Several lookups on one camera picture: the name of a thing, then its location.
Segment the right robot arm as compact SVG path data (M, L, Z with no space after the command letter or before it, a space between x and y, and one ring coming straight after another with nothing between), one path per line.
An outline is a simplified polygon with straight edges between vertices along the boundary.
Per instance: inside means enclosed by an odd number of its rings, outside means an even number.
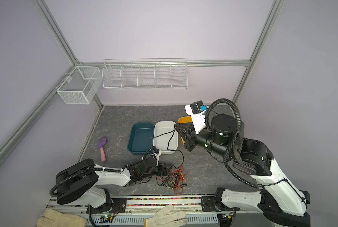
M254 211L285 227L311 225L309 192L294 186L264 143L245 138L241 114L231 100L220 98L209 106L196 101L185 110L192 121L175 127L184 148L202 147L213 158L220 156L233 177L256 189L245 193L219 187L213 197L202 197L204 211Z

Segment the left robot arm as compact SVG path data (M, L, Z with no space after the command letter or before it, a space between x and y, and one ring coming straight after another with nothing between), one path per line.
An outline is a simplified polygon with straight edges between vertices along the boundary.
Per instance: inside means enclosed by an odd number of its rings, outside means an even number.
M154 177L165 176L170 167L160 163L158 155L150 155L122 168L100 166L93 159L85 159L59 172L49 194L59 205L78 201L87 204L92 213L118 212L125 204L114 201L106 185L130 187L147 183Z

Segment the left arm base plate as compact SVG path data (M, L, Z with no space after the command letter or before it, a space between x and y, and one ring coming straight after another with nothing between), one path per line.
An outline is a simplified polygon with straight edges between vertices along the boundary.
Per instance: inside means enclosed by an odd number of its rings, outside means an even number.
M86 213L89 211L91 214L117 214L124 213L126 209L127 198L113 198L112 202L107 202L98 208L87 208Z

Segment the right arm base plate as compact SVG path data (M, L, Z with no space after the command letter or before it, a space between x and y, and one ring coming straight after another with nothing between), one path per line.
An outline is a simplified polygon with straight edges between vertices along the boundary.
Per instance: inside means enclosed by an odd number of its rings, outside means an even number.
M225 206L221 201L216 201L214 197L202 196L200 197L202 211L204 212L222 212L222 211L240 211L240 208L230 208Z

